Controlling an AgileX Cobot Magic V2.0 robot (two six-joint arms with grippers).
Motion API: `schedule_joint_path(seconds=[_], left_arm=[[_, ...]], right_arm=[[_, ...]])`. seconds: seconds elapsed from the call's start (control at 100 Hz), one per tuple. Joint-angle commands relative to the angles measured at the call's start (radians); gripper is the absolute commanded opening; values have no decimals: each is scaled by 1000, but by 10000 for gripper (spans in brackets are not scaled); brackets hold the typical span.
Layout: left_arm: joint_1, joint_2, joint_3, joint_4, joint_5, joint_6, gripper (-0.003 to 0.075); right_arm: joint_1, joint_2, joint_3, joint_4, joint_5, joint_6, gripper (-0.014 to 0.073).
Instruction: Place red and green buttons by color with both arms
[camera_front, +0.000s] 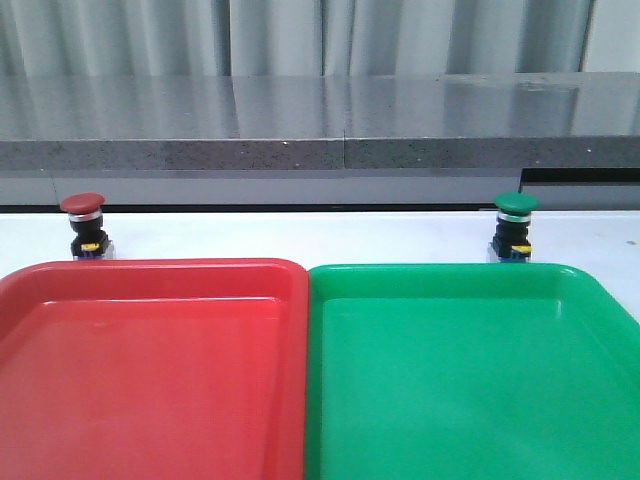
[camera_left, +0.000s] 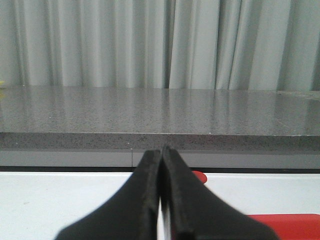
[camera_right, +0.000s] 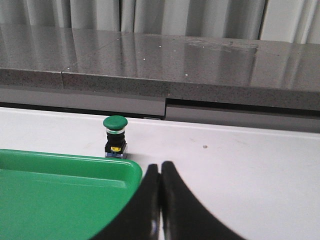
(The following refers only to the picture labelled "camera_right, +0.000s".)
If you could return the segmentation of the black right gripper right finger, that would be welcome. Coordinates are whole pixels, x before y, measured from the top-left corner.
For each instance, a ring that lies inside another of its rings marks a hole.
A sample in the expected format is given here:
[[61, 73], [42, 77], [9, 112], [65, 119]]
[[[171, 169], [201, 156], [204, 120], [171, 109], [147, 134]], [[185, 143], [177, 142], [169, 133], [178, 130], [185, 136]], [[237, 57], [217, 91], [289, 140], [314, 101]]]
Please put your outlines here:
[[193, 195], [171, 161], [161, 165], [160, 195], [166, 240], [242, 240]]

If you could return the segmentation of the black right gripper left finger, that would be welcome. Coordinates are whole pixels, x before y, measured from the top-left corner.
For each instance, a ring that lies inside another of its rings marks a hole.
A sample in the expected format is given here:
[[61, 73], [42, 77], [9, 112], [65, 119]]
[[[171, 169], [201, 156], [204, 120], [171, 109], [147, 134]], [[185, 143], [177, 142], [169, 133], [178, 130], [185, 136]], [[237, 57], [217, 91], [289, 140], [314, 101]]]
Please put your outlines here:
[[140, 186], [120, 213], [93, 240], [157, 240], [160, 228], [160, 174], [150, 164]]

